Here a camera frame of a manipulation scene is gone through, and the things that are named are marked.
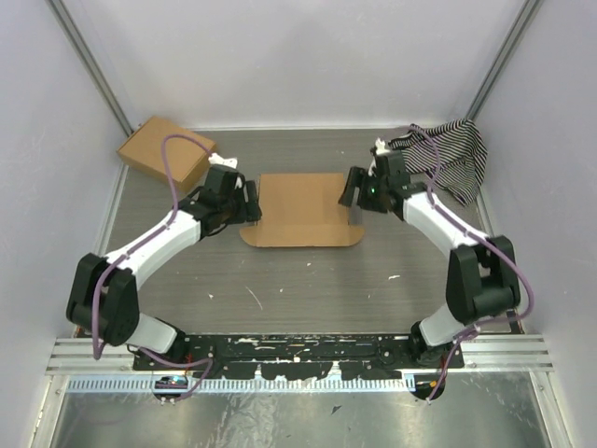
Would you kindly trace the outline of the brown cardboard box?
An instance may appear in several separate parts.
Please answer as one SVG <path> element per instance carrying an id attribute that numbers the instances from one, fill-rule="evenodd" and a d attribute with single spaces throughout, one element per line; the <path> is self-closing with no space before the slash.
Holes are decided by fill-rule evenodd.
<path id="1" fill-rule="evenodd" d="M 258 181 L 261 219 L 240 229 L 245 243 L 259 248 L 349 247 L 365 229 L 350 223 L 339 204 L 341 173 L 263 174 Z"/>
<path id="2" fill-rule="evenodd" d="M 167 183 L 165 155 L 174 186 L 188 193 L 209 169 L 208 158 L 215 151 L 210 138 L 154 116 L 129 137 L 118 155 L 131 168 Z"/>

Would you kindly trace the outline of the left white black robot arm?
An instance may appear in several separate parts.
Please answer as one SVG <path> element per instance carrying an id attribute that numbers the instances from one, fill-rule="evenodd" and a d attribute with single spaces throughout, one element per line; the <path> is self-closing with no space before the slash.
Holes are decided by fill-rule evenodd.
<path id="1" fill-rule="evenodd" d="M 238 170 L 212 166 L 203 184 L 175 200 L 172 210 L 149 231 L 104 256 L 89 253 L 77 264 L 65 315 L 91 334 L 92 353 L 107 345 L 133 346 L 164 369 L 191 367 L 187 335 L 141 312 L 141 286 L 164 264 L 229 225 L 261 218 L 257 186 Z"/>

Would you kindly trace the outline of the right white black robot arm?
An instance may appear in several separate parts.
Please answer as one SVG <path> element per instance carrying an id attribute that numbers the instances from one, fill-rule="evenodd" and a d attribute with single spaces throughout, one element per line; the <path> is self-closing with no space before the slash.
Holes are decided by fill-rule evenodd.
<path id="1" fill-rule="evenodd" d="M 435 366 L 449 343 L 520 304 L 511 241 L 467 225 L 425 183 L 410 179 L 399 153 L 377 155 L 367 169 L 351 167 L 339 204 L 391 213 L 420 231 L 447 258 L 445 303 L 410 329 L 409 352 L 417 366 Z"/>

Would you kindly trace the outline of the folded brown cardboard box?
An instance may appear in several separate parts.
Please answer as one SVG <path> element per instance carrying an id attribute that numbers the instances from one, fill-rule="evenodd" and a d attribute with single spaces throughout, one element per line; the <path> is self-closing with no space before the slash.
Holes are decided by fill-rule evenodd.
<path id="1" fill-rule="evenodd" d="M 208 158 L 215 151 L 210 138 L 154 116 L 129 137 L 118 155 L 131 168 L 167 183 L 165 155 L 174 186 L 188 193 L 209 169 Z"/>

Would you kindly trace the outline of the striped black white cloth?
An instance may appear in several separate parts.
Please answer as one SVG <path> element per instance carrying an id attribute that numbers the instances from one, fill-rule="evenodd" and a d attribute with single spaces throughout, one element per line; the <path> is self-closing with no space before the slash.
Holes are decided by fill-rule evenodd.
<path id="1" fill-rule="evenodd" d="M 488 150 L 476 123 L 457 119 L 391 139 L 387 147 L 403 153 L 407 171 L 427 175 L 461 205 L 478 197 L 485 176 Z"/>

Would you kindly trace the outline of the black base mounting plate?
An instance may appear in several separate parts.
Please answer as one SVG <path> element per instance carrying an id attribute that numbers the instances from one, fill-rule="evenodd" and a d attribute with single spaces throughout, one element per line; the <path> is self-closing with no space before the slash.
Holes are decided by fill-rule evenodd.
<path id="1" fill-rule="evenodd" d="M 188 335 L 165 358 L 188 364 L 209 358 L 209 379 L 273 381 L 324 379 L 334 368 L 344 381 L 399 379 L 403 370 L 461 369 L 461 352 L 448 357 L 449 343 L 416 357 L 405 334 L 270 334 Z"/>

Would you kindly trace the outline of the aluminium rail front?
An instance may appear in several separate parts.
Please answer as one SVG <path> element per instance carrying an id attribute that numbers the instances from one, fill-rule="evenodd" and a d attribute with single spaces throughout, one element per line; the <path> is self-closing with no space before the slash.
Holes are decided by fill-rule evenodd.
<path id="1" fill-rule="evenodd" d="M 487 334 L 461 343 L 464 371 L 542 371 L 554 366 L 547 345 L 540 335 Z M 90 338 L 59 338 L 52 348 L 47 375 L 139 374 L 133 354 L 122 345 L 106 347 L 102 357 L 92 355 Z"/>

